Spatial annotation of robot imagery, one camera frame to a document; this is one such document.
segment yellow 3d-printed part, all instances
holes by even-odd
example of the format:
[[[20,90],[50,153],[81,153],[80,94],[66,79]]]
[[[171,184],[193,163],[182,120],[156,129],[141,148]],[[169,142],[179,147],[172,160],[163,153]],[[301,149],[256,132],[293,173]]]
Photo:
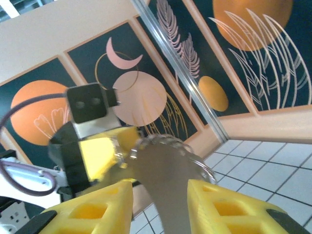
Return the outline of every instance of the yellow 3d-printed part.
[[[266,212],[284,212],[275,205],[200,180],[187,193],[192,234],[287,234]]]
[[[136,127],[112,129],[79,142],[84,166],[90,181],[101,179],[103,174],[117,163],[111,137],[116,136],[122,156],[126,157],[139,139]]]
[[[129,234],[132,206],[131,182],[119,182],[43,211],[58,214],[40,234]]]

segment line art plant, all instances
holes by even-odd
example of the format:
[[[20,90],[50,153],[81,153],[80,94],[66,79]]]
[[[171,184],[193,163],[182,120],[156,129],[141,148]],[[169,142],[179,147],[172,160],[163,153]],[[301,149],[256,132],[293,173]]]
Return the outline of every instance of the line art plant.
[[[209,19],[234,41],[237,49],[229,50],[240,64],[253,102],[260,111],[294,107],[298,105],[299,97],[310,105],[310,74],[289,34],[272,17],[263,15],[262,20],[253,11],[246,10],[260,33],[231,12],[225,13],[238,26],[239,32],[218,19]]]
[[[181,35],[178,33],[176,16],[167,0],[157,0],[156,7],[158,22],[165,30],[169,43],[186,65],[190,75],[193,78],[198,78],[200,59],[193,47],[192,35],[189,33],[185,41],[180,41]],[[175,80],[177,83],[179,82],[176,72]],[[191,95],[189,95],[189,101],[192,103]]]

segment screw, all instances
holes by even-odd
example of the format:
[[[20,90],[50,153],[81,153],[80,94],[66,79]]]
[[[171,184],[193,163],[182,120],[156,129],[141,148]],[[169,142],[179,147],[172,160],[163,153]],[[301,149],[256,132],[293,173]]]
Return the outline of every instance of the screw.
[[[92,103],[92,105],[96,106],[96,105],[99,105],[101,103],[101,100],[99,98],[93,98],[93,99],[91,99],[91,103]]]
[[[83,102],[83,101],[78,101],[78,102],[76,102],[76,107],[77,107],[78,109],[84,108],[84,102]]]

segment white tile floor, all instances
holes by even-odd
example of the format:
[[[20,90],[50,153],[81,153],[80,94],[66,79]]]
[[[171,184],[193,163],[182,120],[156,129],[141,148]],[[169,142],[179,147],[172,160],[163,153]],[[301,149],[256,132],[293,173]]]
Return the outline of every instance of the white tile floor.
[[[219,186],[279,206],[312,233],[312,145],[229,140],[205,163]],[[154,205],[135,218],[130,233],[163,233]]]

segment pink crescent moon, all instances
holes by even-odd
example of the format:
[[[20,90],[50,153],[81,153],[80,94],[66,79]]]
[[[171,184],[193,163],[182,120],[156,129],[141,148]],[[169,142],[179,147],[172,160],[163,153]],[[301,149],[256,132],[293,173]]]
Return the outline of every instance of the pink crescent moon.
[[[117,68],[119,69],[130,69],[136,66],[142,59],[143,55],[140,55],[134,60],[125,60],[121,57],[119,57],[116,52],[113,49],[113,44],[112,44],[112,38],[110,37],[108,39],[108,42],[106,44],[106,53],[109,61]]]

